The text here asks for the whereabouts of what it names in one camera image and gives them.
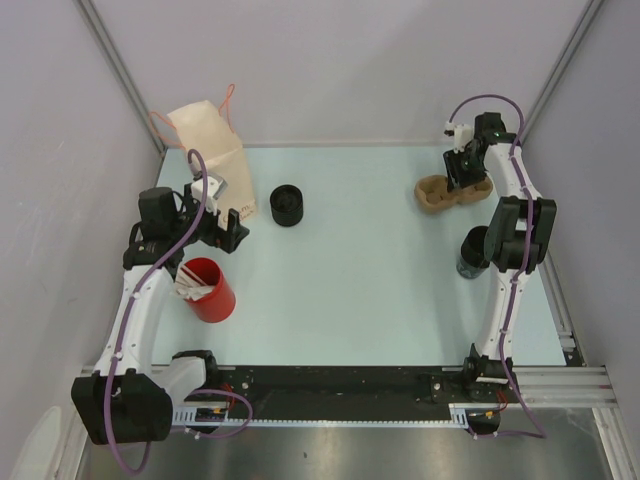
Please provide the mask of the brown pulp cup carrier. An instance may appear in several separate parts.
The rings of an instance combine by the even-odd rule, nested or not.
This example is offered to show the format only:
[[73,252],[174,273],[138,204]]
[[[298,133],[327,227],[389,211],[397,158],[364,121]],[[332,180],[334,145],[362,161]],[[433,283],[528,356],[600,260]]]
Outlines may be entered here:
[[427,214],[439,214],[458,205],[470,205],[483,201],[493,191],[493,183],[486,177],[479,183],[448,190],[448,178],[431,175],[420,179],[414,187],[418,205]]

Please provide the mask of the beige paper takeout bag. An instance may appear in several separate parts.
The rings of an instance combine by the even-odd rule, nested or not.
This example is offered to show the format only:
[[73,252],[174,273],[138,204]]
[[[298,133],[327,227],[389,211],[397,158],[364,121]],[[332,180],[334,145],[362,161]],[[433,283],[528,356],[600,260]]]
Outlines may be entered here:
[[242,221],[258,213],[253,182],[243,143],[231,125],[230,104],[235,85],[230,84],[224,101],[215,106],[208,100],[178,108],[163,116],[156,111],[148,113],[148,123],[163,122],[177,136],[160,137],[168,146],[188,152],[197,150],[204,159],[207,173],[222,177],[227,188],[218,200],[222,213],[220,224],[228,223],[228,211],[236,210]]

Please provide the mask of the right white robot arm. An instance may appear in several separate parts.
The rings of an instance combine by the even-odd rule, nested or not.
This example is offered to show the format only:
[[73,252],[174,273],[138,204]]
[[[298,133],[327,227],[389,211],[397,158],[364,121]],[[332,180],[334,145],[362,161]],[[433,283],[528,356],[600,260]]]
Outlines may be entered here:
[[499,196],[482,242],[491,279],[485,320],[461,374],[463,393],[484,401],[515,382],[516,318],[526,284],[548,251],[557,205],[534,187],[519,135],[506,130],[500,114],[480,114],[473,125],[448,121],[445,134],[453,138],[453,148],[443,155],[448,188],[466,188],[489,177]]

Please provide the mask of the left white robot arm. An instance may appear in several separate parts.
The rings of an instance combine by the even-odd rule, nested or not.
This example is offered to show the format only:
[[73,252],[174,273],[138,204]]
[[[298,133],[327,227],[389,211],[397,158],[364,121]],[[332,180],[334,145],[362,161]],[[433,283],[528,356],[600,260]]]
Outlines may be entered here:
[[164,305],[185,247],[198,241],[233,253],[249,231],[239,214],[221,227],[215,181],[197,180],[178,193],[154,187],[140,193],[139,221],[123,255],[123,290],[111,334],[93,371],[78,377],[71,398],[96,445],[156,442],[167,438],[174,410],[189,396],[207,400],[222,375],[209,350],[175,354],[152,373],[152,351]]

